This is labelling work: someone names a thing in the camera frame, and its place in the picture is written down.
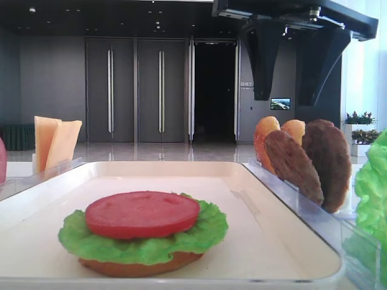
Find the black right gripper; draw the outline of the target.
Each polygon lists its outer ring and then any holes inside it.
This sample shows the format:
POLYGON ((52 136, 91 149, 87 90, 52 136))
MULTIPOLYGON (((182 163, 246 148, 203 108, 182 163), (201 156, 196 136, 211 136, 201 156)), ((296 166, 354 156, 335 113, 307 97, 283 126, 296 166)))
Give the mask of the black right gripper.
POLYGON ((375 39, 379 24, 378 19, 334 1, 214 1, 212 16, 250 20, 242 28, 242 42, 250 59, 256 101, 270 98, 285 23, 294 28, 320 28, 303 34, 297 42, 299 106, 316 105, 328 76, 351 42, 351 33, 360 41, 375 39), (339 28, 322 28, 326 25, 339 28))

